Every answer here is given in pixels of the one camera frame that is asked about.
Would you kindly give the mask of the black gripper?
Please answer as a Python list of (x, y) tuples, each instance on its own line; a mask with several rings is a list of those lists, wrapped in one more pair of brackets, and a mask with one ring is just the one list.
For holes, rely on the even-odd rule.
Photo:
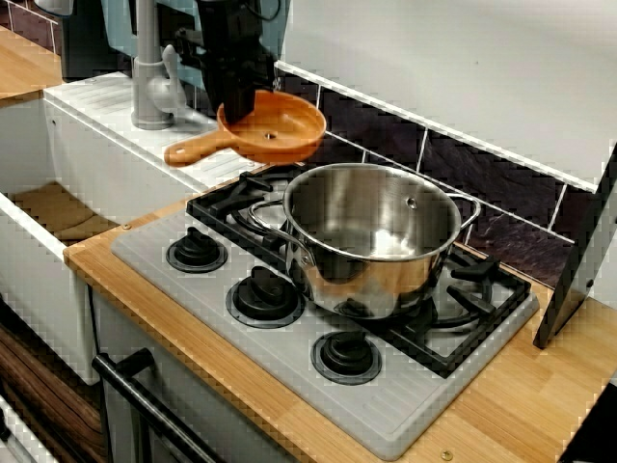
[(255, 89), (274, 89), (276, 58), (261, 43), (262, 33), (259, 18), (227, 18), (175, 32), (180, 63), (201, 72), (212, 112), (223, 103), (229, 124), (254, 111)]

